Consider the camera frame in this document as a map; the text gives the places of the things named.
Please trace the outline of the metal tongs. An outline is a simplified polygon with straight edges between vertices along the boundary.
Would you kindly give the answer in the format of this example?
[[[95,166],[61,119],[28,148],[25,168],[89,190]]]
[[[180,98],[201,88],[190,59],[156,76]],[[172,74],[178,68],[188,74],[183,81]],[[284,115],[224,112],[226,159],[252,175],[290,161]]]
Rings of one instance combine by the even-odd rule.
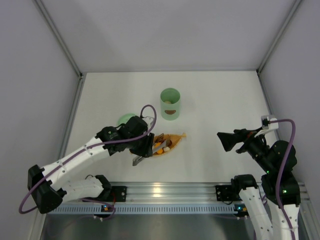
[[[165,140],[163,143],[159,144],[157,146],[157,144],[154,145],[154,148],[152,149],[152,155],[151,157],[158,152],[160,149],[163,149],[165,147],[168,147],[169,144],[171,143],[171,140],[168,138],[167,140]],[[132,160],[132,166],[135,167],[137,166],[142,160],[144,160],[146,157],[143,156],[137,156]]]

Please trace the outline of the orange carrot food toy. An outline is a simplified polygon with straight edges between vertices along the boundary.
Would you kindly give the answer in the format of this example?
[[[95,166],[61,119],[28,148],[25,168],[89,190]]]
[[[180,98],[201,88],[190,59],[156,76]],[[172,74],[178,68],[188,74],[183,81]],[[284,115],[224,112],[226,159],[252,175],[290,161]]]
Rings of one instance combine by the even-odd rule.
[[[153,150],[152,150],[152,152],[154,153],[154,154],[158,154],[158,155],[160,155],[160,154],[162,154],[163,153],[163,144],[161,143],[161,142],[157,142],[155,145],[154,145],[154,148],[153,148]]]

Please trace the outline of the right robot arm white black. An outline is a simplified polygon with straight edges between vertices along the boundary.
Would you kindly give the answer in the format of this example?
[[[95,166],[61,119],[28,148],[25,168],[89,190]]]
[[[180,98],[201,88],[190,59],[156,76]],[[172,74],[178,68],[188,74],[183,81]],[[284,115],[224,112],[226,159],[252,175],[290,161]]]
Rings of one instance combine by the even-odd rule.
[[[262,128],[236,129],[232,133],[218,132],[217,136],[226,152],[242,143],[236,153],[248,153],[265,172],[261,177],[261,186],[269,210],[265,208],[253,175],[236,175],[231,179],[234,195],[243,201],[247,209],[255,238],[297,240],[301,194],[292,173],[297,164],[293,142],[278,140],[269,146]]]

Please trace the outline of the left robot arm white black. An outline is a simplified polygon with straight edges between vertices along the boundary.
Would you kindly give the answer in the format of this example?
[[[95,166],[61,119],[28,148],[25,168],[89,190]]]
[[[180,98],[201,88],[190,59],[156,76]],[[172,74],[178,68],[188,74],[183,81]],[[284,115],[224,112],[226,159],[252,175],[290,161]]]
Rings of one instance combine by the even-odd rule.
[[[47,214],[73,200],[107,201],[112,186],[104,175],[76,181],[72,178],[94,163],[125,150],[143,158],[152,156],[155,135],[151,130],[155,123],[153,117],[134,115],[117,127],[104,127],[85,145],[54,163],[32,166],[28,170],[27,188],[36,208]]]

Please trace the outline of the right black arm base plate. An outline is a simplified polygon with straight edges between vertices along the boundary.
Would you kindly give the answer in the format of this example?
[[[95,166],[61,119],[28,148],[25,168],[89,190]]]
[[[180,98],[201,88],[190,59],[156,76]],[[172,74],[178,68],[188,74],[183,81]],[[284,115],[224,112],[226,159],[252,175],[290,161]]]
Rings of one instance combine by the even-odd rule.
[[[216,185],[215,193],[218,202],[236,202],[241,200],[237,190],[230,184]]]

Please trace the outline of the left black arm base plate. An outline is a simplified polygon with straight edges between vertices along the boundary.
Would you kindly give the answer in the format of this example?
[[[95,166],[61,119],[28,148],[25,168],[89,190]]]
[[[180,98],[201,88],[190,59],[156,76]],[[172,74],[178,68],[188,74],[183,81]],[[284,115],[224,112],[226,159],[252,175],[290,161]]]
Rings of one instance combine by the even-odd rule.
[[[96,199],[100,202],[126,202],[126,198],[127,187],[121,185],[104,189]]]

